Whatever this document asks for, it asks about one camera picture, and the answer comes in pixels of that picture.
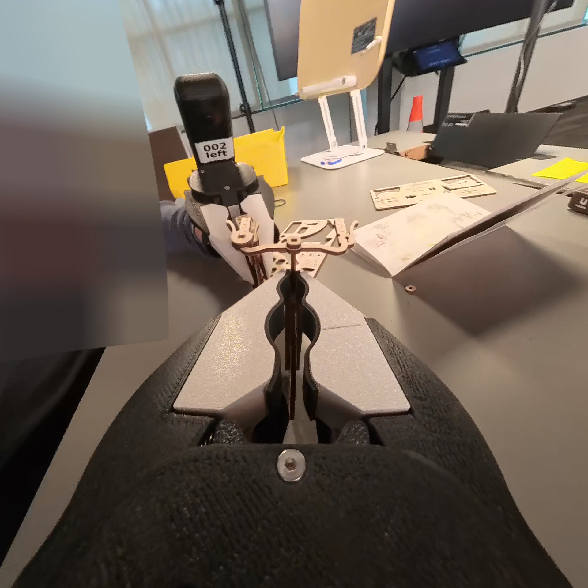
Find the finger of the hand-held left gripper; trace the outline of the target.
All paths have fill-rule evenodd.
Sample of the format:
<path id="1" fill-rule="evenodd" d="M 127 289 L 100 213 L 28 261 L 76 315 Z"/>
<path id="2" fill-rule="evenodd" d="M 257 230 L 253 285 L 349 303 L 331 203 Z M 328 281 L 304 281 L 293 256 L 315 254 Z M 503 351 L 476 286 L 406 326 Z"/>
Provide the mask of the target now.
<path id="1" fill-rule="evenodd" d="M 232 245 L 232 230 L 226 224 L 227 220 L 231 220 L 230 209 L 218 204 L 206 204 L 202 206 L 202 215 L 213 248 L 241 278 L 254 287 L 254 275 L 246 256 Z"/>
<path id="2" fill-rule="evenodd" d="M 276 226 L 260 193 L 247 195 L 240 202 L 240 216 L 250 217 L 251 231 L 256 229 L 258 243 L 275 243 Z"/>

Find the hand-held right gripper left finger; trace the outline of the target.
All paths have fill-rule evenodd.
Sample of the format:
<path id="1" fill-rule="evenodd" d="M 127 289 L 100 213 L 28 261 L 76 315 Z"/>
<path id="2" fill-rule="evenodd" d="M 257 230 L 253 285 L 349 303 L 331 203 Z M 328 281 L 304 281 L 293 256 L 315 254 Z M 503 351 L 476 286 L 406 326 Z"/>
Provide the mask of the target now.
<path id="1" fill-rule="evenodd" d="M 280 271 L 224 311 L 173 402 L 176 413 L 216 417 L 253 430 L 288 421 L 276 332 L 283 328 Z"/>

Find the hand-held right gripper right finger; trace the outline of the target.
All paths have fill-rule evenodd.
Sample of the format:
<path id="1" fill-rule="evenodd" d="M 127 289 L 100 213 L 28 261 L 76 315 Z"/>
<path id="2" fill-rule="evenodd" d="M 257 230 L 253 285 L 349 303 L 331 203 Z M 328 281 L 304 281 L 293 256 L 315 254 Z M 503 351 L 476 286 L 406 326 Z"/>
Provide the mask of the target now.
<path id="1" fill-rule="evenodd" d="M 410 404 L 367 317 L 302 274 L 302 390 L 311 421 L 342 430 L 353 420 L 409 413 Z"/>

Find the wooden model bicycle assembly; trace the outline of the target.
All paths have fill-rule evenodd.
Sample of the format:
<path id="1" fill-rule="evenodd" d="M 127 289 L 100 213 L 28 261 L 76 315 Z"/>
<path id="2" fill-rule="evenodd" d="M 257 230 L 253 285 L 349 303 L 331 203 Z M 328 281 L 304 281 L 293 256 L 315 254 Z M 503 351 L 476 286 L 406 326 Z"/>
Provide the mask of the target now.
<path id="1" fill-rule="evenodd" d="M 290 257 L 289 281 L 290 294 L 285 302 L 285 367 L 289 372 L 289 420 L 295 418 L 296 408 L 296 373 L 300 364 L 302 348 L 302 291 L 300 269 L 297 261 L 298 254 L 320 253 L 339 256 L 355 245 L 355 229 L 359 223 L 353 221 L 349 228 L 342 218 L 329 219 L 336 232 L 337 245 L 304 242 L 299 234 L 291 233 L 284 242 L 270 245 L 260 245 L 258 225 L 250 215 L 237 217 L 236 223 L 227 219 L 226 225 L 231 232 L 232 246 L 247 257 L 254 259 L 254 269 L 257 277 L 261 276 L 261 255 L 269 252 Z"/>

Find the wooden bicycle model body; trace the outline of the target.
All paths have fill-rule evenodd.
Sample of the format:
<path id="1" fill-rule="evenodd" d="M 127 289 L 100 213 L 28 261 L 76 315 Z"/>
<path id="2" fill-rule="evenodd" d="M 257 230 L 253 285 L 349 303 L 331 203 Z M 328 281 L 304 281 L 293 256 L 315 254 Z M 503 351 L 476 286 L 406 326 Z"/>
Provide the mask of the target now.
<path id="1" fill-rule="evenodd" d="M 340 255 L 352 248 L 355 241 L 352 232 L 345 228 L 343 219 L 298 220 L 292 221 L 286 229 L 275 238 L 278 250 L 271 251 L 273 256 L 270 268 L 266 267 L 263 254 L 269 252 L 263 246 L 263 252 L 246 255 L 246 263 L 252 274 L 254 288 L 258 287 L 281 270 L 291 267 L 291 255 L 285 244 L 290 238 L 298 238 L 302 250 L 296 254 L 296 270 L 316 277 L 328 255 Z"/>

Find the person's left forearm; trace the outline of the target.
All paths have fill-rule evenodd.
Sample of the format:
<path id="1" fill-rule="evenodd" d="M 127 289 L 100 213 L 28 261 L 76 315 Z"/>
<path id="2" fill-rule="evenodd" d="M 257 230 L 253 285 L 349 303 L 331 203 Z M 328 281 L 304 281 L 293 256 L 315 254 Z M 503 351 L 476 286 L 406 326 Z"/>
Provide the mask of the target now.
<path id="1" fill-rule="evenodd" d="M 167 255 L 206 253 L 182 199 L 179 204 L 168 200 L 160 201 L 159 209 Z"/>

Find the yellow plastic bin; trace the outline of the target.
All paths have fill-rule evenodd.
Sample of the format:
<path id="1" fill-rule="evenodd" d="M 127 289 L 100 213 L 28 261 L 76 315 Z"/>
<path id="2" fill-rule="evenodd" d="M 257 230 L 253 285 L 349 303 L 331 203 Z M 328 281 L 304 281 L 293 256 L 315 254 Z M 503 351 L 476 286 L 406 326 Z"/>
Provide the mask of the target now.
<path id="1" fill-rule="evenodd" d="M 251 165 L 270 187 L 289 183 L 284 126 L 280 130 L 267 129 L 235 137 L 234 147 L 236 161 Z M 195 169 L 194 157 L 164 164 L 168 187 L 175 199 L 184 197 L 189 187 L 187 180 Z"/>

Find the white folding stand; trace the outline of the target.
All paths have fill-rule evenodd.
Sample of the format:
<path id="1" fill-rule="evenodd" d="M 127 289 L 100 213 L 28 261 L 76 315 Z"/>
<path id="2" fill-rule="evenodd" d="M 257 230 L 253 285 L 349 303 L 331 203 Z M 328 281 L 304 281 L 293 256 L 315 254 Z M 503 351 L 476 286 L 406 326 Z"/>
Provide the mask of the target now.
<path id="1" fill-rule="evenodd" d="M 364 90 L 353 90 L 349 93 L 356 126 L 357 146 L 339 146 L 334 132 L 327 97 L 321 96 L 318 98 L 329 149 L 302 157 L 300 159 L 302 163 L 323 169 L 324 171 L 334 171 L 384 154 L 381 149 L 373 149 L 367 146 L 368 137 L 364 120 L 363 96 Z"/>

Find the black tripod pole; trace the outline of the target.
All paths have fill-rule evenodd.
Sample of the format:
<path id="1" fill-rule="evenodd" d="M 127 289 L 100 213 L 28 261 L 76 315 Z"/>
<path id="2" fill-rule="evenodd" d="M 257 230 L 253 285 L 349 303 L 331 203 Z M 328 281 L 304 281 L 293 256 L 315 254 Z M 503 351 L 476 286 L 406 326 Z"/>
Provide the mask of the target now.
<path id="1" fill-rule="evenodd" d="M 229 23 L 228 13 L 226 11 L 225 2 L 224 1 L 213 1 L 213 3 L 217 6 L 217 10 L 219 12 L 222 27 L 224 30 L 224 36 L 226 39 L 226 45 L 229 50 L 229 55 L 231 57 L 232 68 L 233 68 L 233 71 L 235 74 L 236 82 L 238 84 L 239 95 L 240 95 L 240 99 L 241 99 L 240 112 L 241 112 L 241 114 L 244 115 L 244 117 L 246 119 L 249 133 L 253 134 L 256 132 L 256 129 L 254 127 L 254 120 L 253 120 L 253 115 L 252 115 L 252 111 L 251 111 L 251 106 L 249 104 L 249 101 L 248 101 L 247 95 L 246 95 L 245 84 L 243 81 L 243 77 L 242 77 L 242 73 L 241 73 L 241 69 L 240 69 L 240 65 L 239 65 L 238 55 L 236 52 L 236 47 L 235 47 L 235 43 L 234 43 L 232 31 L 231 31 L 231 26 Z"/>

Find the white instruction booklet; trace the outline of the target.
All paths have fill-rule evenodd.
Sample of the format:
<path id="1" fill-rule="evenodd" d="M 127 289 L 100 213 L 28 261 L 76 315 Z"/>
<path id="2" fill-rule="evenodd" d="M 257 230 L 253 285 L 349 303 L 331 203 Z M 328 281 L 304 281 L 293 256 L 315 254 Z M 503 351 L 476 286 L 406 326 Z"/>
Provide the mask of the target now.
<path id="1" fill-rule="evenodd" d="M 439 195 L 355 230 L 354 253 L 395 277 L 454 246 L 501 228 L 512 217 L 537 208 L 581 176 L 560 180 L 490 212 L 473 198 Z"/>

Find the beige rounded panel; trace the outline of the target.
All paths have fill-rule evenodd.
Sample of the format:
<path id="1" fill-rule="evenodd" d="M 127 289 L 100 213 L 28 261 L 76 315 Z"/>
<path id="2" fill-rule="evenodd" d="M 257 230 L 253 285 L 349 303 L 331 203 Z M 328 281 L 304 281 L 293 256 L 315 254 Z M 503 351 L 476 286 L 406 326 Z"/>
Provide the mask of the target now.
<path id="1" fill-rule="evenodd" d="M 302 1 L 298 96 L 303 100 L 362 90 L 386 53 L 394 1 Z"/>

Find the wooden laser-cut part sheet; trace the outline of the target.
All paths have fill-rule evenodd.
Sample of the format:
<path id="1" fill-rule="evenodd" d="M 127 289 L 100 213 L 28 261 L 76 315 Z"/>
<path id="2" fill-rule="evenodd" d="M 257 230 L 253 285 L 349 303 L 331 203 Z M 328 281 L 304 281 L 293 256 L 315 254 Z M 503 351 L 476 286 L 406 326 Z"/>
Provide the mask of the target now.
<path id="1" fill-rule="evenodd" d="M 406 208 L 439 195 L 474 198 L 494 194 L 496 194 L 496 189 L 471 173 L 462 173 L 436 180 L 411 182 L 370 191 L 371 200 L 376 210 Z"/>

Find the black monitor stand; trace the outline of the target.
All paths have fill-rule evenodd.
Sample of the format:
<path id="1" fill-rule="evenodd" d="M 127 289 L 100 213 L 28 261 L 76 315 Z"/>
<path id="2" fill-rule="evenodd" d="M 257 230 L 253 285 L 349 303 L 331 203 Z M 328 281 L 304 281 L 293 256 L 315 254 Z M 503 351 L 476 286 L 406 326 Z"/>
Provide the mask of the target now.
<path id="1" fill-rule="evenodd" d="M 392 55 L 387 55 L 384 57 L 383 63 L 378 73 L 378 110 L 376 125 L 374 128 L 375 135 L 385 134 L 390 131 L 392 101 L 396 96 L 396 92 L 399 91 L 403 85 L 403 81 L 401 81 L 397 85 L 396 90 L 392 90 L 393 72 L 393 57 Z M 435 115 L 433 118 L 433 123 L 424 127 L 425 132 L 436 133 L 449 112 L 454 72 L 454 66 L 444 68 L 439 72 Z"/>

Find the small blue screen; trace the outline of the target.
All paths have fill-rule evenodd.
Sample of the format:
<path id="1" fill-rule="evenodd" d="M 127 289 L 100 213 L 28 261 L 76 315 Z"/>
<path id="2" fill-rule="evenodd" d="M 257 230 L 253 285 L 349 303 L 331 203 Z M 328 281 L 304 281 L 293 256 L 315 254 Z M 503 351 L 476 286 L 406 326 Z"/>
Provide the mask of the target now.
<path id="1" fill-rule="evenodd" d="M 443 40 L 433 45 L 416 48 L 412 52 L 416 75 L 424 75 L 467 62 L 460 52 L 459 38 Z"/>

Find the black laptop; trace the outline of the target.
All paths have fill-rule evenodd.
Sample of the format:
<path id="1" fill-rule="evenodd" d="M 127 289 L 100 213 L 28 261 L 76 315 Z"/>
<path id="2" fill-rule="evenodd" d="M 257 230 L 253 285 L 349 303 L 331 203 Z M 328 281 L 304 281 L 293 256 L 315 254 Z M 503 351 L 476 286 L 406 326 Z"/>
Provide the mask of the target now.
<path id="1" fill-rule="evenodd" d="M 483 168 L 530 158 L 544 143 L 561 113 L 476 114 L 467 128 L 437 131 L 430 155 Z"/>

